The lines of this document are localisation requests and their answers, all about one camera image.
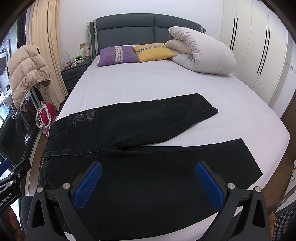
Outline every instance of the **wooden floor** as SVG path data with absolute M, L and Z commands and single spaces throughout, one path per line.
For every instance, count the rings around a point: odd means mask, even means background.
M 35 155 L 33 157 L 33 161 L 31 163 L 31 170 L 29 175 L 27 176 L 27 182 L 26 182 L 26 195 L 33 196 L 38 185 L 38 178 L 39 178 L 39 169 L 41 166 L 41 158 L 42 153 L 45 147 L 45 144 L 47 142 L 47 137 L 44 134 L 41 134 L 39 142 L 37 144 L 37 148 L 35 151 Z
M 290 183 L 293 168 L 294 165 L 292 164 L 288 153 L 285 152 L 276 171 L 263 188 L 263 194 L 267 207 L 278 203 L 279 200 L 283 198 Z

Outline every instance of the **white bed sheet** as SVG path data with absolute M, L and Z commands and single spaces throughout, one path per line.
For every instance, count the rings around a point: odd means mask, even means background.
M 58 119 L 121 102 L 199 93 L 219 110 L 218 114 L 154 145 L 199 146 L 242 138 L 263 173 L 250 189 L 267 184 L 284 155 L 290 135 L 273 110 L 239 79 L 196 73 L 171 60 L 98 67 L 97 59 L 98 56 L 76 84 Z M 212 215 L 182 230 L 140 240 L 195 241 L 214 218 Z

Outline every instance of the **headboard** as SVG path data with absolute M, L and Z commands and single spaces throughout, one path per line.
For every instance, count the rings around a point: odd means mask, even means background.
M 106 47 L 165 43 L 172 26 L 187 27 L 205 33 L 198 23 L 154 13 L 126 13 L 105 16 L 88 23 L 91 60 Z

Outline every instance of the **black jeans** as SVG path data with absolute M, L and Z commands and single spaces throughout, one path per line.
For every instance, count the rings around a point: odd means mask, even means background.
M 204 160 L 226 182 L 248 188 L 262 175 L 251 153 L 241 139 L 197 147 L 141 145 L 169 140 L 217 112 L 192 94 L 69 115 L 50 129 L 40 185 L 59 188 L 98 161 L 102 177 L 78 211 L 98 240 L 188 227 L 217 212 L 195 177 L 196 163 Z

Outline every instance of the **drawer handle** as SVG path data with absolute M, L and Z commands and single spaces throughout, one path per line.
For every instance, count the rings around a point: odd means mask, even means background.
M 234 28 L 235 28 L 235 17 L 234 17 L 234 23 L 233 23 L 233 30 L 232 30 L 232 37 L 231 37 L 230 49 L 231 49 L 232 40 L 233 40 Z
M 236 24 L 236 27 L 235 27 L 235 33 L 234 33 L 234 39 L 233 39 L 233 44 L 232 44 L 232 49 L 231 49 L 231 52 L 233 51 L 233 46 L 234 46 L 234 42 L 235 42 L 235 37 L 237 35 L 237 24 Z
M 257 73 L 259 72 L 259 69 L 260 69 L 260 66 L 261 66 L 261 63 L 262 63 L 262 59 L 263 59 L 263 56 L 264 56 L 264 51 L 265 51 L 265 46 L 266 46 L 266 39 L 267 39 L 267 26 L 266 26 L 266 34 L 265 34 L 265 42 L 264 42 L 263 53 L 262 53 L 262 57 L 261 57 L 261 61 L 260 61 Z
M 260 74 L 262 73 L 262 69 L 264 67 L 264 64 L 265 64 L 265 60 L 266 60 L 266 56 L 267 56 L 267 51 L 268 51 L 268 46 L 269 46 L 269 39 L 270 39 L 270 28 L 269 28 L 269 36 L 268 36 L 268 43 L 267 43 L 267 48 L 266 48 L 266 53 L 265 53 L 265 58 L 264 58 L 264 61 L 263 61 L 263 64 L 262 64 L 262 68 L 261 68 L 261 71 L 260 71 Z

